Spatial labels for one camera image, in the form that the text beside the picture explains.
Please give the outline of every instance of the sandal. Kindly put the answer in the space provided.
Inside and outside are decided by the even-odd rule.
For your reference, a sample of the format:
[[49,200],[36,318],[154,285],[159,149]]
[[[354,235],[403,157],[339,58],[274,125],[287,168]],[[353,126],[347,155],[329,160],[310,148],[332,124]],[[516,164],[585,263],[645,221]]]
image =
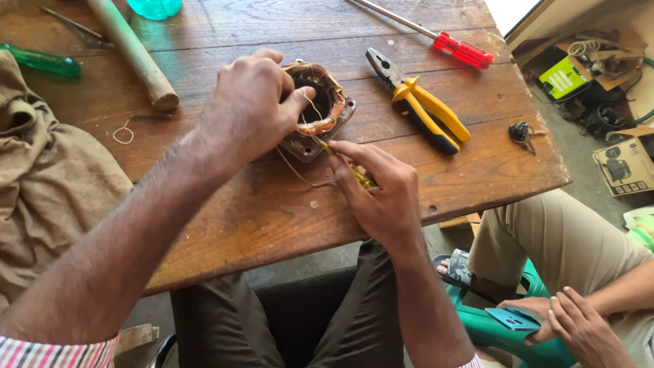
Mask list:
[[[472,272],[468,269],[468,257],[470,253],[467,251],[462,251],[461,249],[454,250],[452,255],[449,254],[439,254],[432,259],[432,265],[436,271],[436,275],[445,282],[452,286],[460,287],[466,291],[472,291],[473,293],[479,295],[485,300],[497,304],[497,301],[493,300],[488,295],[484,295],[472,288]],[[449,258],[449,264],[447,265],[447,272],[442,275],[438,273],[436,267],[442,266],[441,262]]]

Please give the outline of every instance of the striped sleeve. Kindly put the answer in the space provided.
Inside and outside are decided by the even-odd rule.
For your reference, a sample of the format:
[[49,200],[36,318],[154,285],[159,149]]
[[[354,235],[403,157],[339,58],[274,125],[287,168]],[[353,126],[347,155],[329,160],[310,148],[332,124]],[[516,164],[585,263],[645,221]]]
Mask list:
[[113,368],[118,338],[89,345],[50,345],[0,337],[2,368]]
[[472,358],[468,364],[462,365],[459,368],[484,368],[484,365],[481,364],[481,360],[479,360],[479,357],[475,354],[475,357]]

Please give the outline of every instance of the foot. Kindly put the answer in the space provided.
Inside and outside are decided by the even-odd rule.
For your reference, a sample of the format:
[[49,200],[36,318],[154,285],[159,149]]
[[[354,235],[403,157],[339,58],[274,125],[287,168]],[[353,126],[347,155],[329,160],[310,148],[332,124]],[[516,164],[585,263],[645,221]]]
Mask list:
[[[442,261],[441,264],[436,267],[436,272],[442,276],[446,275],[448,265],[449,258]],[[471,289],[482,295],[490,297],[498,303],[505,300],[515,299],[515,287],[502,286],[496,282],[481,278],[475,274],[472,274]]]

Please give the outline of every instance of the hairy forearm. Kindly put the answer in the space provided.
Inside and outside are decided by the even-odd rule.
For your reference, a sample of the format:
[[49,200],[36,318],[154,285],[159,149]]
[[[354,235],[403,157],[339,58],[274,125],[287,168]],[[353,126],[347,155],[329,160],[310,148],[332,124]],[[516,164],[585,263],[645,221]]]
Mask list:
[[601,316],[654,308],[654,259],[586,296],[586,301]]
[[390,254],[398,285],[400,329],[416,367],[459,367],[474,349],[443,284],[429,261],[424,241]]
[[178,155],[180,144],[2,315],[0,335],[86,344],[116,334],[179,232],[229,179]]

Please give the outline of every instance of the khaki trousers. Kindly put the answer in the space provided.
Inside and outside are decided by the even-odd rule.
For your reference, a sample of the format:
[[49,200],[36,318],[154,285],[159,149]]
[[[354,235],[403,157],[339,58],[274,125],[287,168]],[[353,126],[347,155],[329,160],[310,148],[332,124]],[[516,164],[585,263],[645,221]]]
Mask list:
[[[588,295],[654,255],[557,189],[485,211],[468,266],[482,278],[516,287],[527,258],[550,294],[570,286]],[[654,368],[654,310],[616,313],[609,323],[636,365]]]

